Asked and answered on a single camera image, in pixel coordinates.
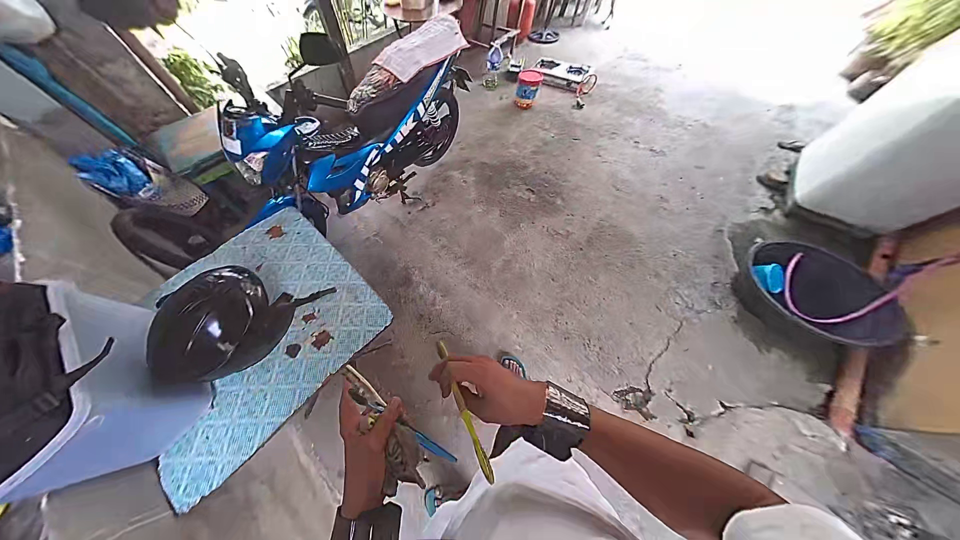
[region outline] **paintbrush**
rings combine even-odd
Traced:
[[[440,361],[446,360],[449,356],[446,351],[446,345],[442,340],[437,342],[437,355],[440,357]],[[490,464],[490,459],[487,457],[487,452],[483,449],[483,445],[480,444],[480,437],[477,436],[477,432],[473,428],[473,419],[470,417],[470,411],[467,409],[467,402],[464,401],[464,395],[460,393],[460,384],[454,380],[453,377],[450,377],[450,391],[453,392],[453,399],[457,402],[457,409],[460,410],[460,418],[463,419],[464,425],[467,426],[470,439],[473,441],[473,451],[477,454],[480,470],[483,471],[483,476],[487,479],[487,482],[493,483],[493,467]]]
[[[376,411],[377,414],[383,414],[383,411],[387,409],[387,402],[380,397],[380,394],[376,393],[373,385],[370,384],[364,376],[360,375],[360,372],[357,371],[356,368],[349,364],[345,364],[341,371],[353,386],[348,391],[353,402],[363,407],[369,407]],[[455,455],[448,452],[446,448],[434,442],[433,439],[423,434],[420,430],[411,426],[406,420],[397,418],[396,422],[401,426],[409,428],[417,437],[417,442],[431,454],[438,455],[447,461],[457,462]]]

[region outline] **side mirror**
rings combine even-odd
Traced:
[[[300,57],[307,65],[330,65],[340,61],[340,49],[327,34],[300,34]]]

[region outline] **yellow paintbrush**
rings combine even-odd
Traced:
[[[440,357],[440,361],[446,360],[448,356],[446,345],[442,340],[437,342],[437,355]],[[460,410],[460,418],[464,420],[464,425],[467,426],[467,431],[470,433],[470,439],[473,441],[473,451],[476,452],[477,461],[480,462],[480,470],[483,471],[484,478],[489,483],[493,483],[493,467],[490,464],[490,459],[480,444],[480,437],[477,436],[477,432],[473,428],[473,419],[470,417],[470,411],[467,410],[464,395],[460,393],[460,384],[452,377],[450,378],[450,391],[453,392],[453,400],[457,402],[457,409]]]

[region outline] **pink hose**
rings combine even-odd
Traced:
[[[786,275],[783,277],[783,298],[784,300],[786,300],[787,308],[789,308],[790,312],[792,312],[794,315],[797,315],[798,317],[800,317],[801,319],[804,319],[805,321],[809,321],[811,323],[820,323],[823,325],[835,325],[839,323],[846,323],[846,322],[852,321],[853,319],[858,319],[866,315],[867,313],[870,313],[871,311],[877,310],[879,307],[897,298],[901,294],[901,292],[903,292],[903,290],[906,288],[907,283],[913,278],[920,276],[923,273],[934,270],[936,268],[940,268],[941,266],[947,266],[950,264],[955,264],[957,262],[960,262],[960,253],[956,255],[952,255],[950,257],[940,258],[935,262],[931,262],[930,264],[928,264],[920,272],[917,272],[912,276],[907,276],[906,279],[904,279],[903,282],[900,285],[898,285],[897,288],[895,288],[894,290],[884,294],[883,296],[870,302],[869,304],[862,307],[861,309],[854,311],[853,313],[848,313],[841,317],[834,317],[832,319],[815,319],[813,317],[809,317],[807,315],[804,315],[803,313],[800,313],[800,310],[797,309],[797,307],[793,304],[793,295],[790,294],[790,282],[793,279],[793,271],[797,267],[797,263],[800,262],[800,259],[803,257],[804,257],[803,253],[798,253],[794,255],[790,259],[790,262],[786,265]]]

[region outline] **white shirt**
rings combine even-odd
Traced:
[[[637,540],[576,461],[559,461],[523,439],[491,460],[496,483],[479,471],[467,493],[443,503],[422,538],[456,540]],[[735,514],[724,540],[859,540],[818,508],[783,504]]]

